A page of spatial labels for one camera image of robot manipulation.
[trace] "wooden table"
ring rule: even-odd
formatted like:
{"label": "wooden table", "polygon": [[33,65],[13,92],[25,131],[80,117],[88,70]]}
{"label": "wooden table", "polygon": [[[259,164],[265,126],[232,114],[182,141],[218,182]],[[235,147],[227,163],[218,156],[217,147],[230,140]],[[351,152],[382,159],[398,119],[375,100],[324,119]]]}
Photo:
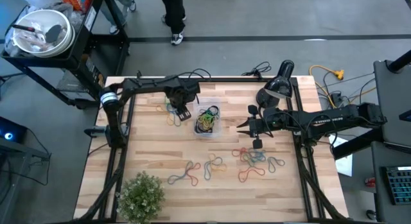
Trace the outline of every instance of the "wooden table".
{"label": "wooden table", "polygon": [[[321,110],[313,77],[298,76],[297,79],[304,110]],[[122,77],[111,77],[107,84],[122,80]],[[201,97],[218,97],[222,101],[222,135],[217,139],[197,139],[193,133],[193,117],[183,122],[180,127],[167,125],[167,113],[158,112],[156,109],[158,105],[164,106],[164,93],[137,95],[124,179],[133,178],[137,172],[143,170],[161,178],[166,201],[156,221],[306,221],[291,132],[274,132],[273,139],[262,135],[267,157],[285,160],[284,167],[277,166],[276,172],[270,173],[267,162],[260,162],[257,166],[266,170],[264,176],[250,173],[245,183],[238,180],[239,170],[247,169],[248,164],[240,162],[238,157],[233,157],[231,151],[242,147],[251,148],[253,139],[238,134],[236,126],[249,117],[247,106],[256,103],[255,95],[263,83],[200,83],[200,86],[200,100]],[[188,104],[188,108],[192,110],[193,105]],[[286,108],[284,99],[280,101],[279,108]],[[106,124],[107,118],[101,110],[96,125]],[[103,137],[94,139],[90,151],[104,143],[106,140]],[[88,158],[75,218],[86,212],[103,189],[109,152],[109,147],[104,147]],[[211,180],[206,181],[204,163],[208,161],[209,153],[223,158],[228,169],[226,172],[213,171]],[[315,147],[314,158],[321,189],[338,211],[347,216],[329,145],[319,143]],[[186,163],[190,160],[202,165],[201,169],[191,172],[199,179],[198,185],[193,187],[188,178],[173,185],[167,184],[170,175],[183,174]],[[310,198],[316,214],[312,192]],[[110,214],[111,204],[112,201],[109,200],[107,216]]]}

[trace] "green plant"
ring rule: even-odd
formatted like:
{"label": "green plant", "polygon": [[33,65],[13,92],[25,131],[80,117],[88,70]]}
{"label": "green plant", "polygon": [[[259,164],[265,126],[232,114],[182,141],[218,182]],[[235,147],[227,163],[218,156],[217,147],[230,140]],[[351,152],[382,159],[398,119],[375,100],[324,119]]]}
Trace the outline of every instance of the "green plant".
{"label": "green plant", "polygon": [[126,181],[117,193],[117,212],[131,223],[146,224],[157,218],[164,201],[160,178],[149,176],[145,171]]}

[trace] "concrete floor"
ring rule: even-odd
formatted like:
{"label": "concrete floor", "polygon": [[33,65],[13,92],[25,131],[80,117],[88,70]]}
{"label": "concrete floor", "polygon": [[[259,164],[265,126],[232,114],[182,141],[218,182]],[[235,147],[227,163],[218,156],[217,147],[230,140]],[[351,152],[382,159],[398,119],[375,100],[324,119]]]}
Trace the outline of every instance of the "concrete floor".
{"label": "concrete floor", "polygon": [[[189,37],[235,37],[277,35],[395,35],[411,33],[410,9],[404,0],[184,0]],[[4,30],[24,6],[21,0],[0,0],[0,39]],[[132,38],[168,37],[170,31],[160,22],[164,13],[161,0],[137,0],[137,12],[128,16],[126,29]],[[109,23],[99,14],[93,32],[107,33]],[[294,75],[308,74],[314,64],[344,69],[345,79],[372,72],[375,60],[394,59],[409,50],[411,40],[334,40],[271,42],[184,42],[133,43],[132,56],[123,74],[145,76],[191,71],[197,67],[212,75],[237,76],[260,62],[269,61],[274,75],[283,60],[295,62]],[[1,74],[16,72],[0,60]],[[61,77],[58,69],[36,69],[52,84]],[[324,71],[315,70],[321,82]],[[372,76],[331,86],[350,95]],[[337,80],[329,76],[327,83]],[[49,184],[46,187],[25,182],[18,205],[12,213],[14,223],[50,223],[70,220],[76,203],[90,139],[83,129],[92,126],[96,109],[68,107],[28,77],[10,80],[2,89],[0,116],[31,128],[53,153]],[[377,103],[376,92],[363,101]],[[347,130],[361,134],[364,129]],[[32,176],[45,177],[45,167]],[[341,176],[349,215],[367,220],[366,209],[373,209],[371,193],[361,192],[363,179],[372,176],[369,150],[354,155],[354,176]]]}

